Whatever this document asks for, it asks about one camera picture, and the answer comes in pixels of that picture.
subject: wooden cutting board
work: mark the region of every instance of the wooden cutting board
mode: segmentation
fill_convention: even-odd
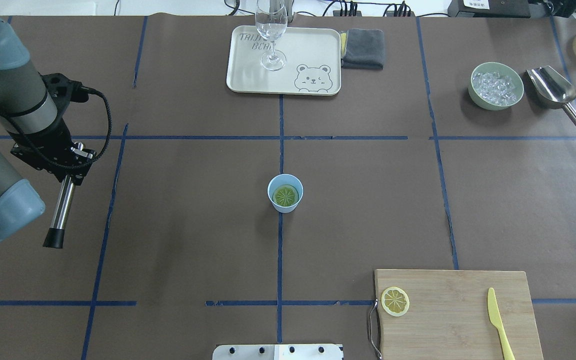
[[[383,360],[503,360],[490,323],[488,289],[496,300],[517,360],[544,360],[528,280],[523,271],[376,269],[375,298],[399,287],[409,298],[403,316],[377,307]]]

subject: gray table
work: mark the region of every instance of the gray table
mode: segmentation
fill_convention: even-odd
[[[298,15],[386,32],[384,69],[343,70],[331,97],[231,92],[230,34],[253,23],[11,19],[37,69],[103,91],[115,126],[64,249],[41,247],[50,214],[0,244],[0,359],[209,359],[278,342],[371,359],[377,268],[526,271],[544,358],[576,359],[576,128],[534,91],[497,112],[466,93],[486,61],[551,65],[576,85],[576,20]],[[101,101],[65,120],[101,148]],[[52,212],[59,184],[6,156]],[[265,194],[281,171],[305,188],[283,216]]]

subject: ice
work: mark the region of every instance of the ice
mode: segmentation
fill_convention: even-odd
[[[472,88],[481,98],[498,107],[507,107],[517,102],[515,84],[510,76],[494,72],[476,72],[472,75]]]

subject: bear drawing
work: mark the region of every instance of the bear drawing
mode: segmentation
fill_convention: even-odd
[[[325,93],[332,88],[330,79],[330,66],[323,64],[320,67],[308,67],[305,64],[297,66],[297,78],[294,86],[299,92]]]

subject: metal scoop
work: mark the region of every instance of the metal scoop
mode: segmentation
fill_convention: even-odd
[[[526,73],[537,88],[541,102],[549,109],[563,109],[576,126],[576,110],[570,104],[576,99],[575,87],[550,66],[532,68]]]

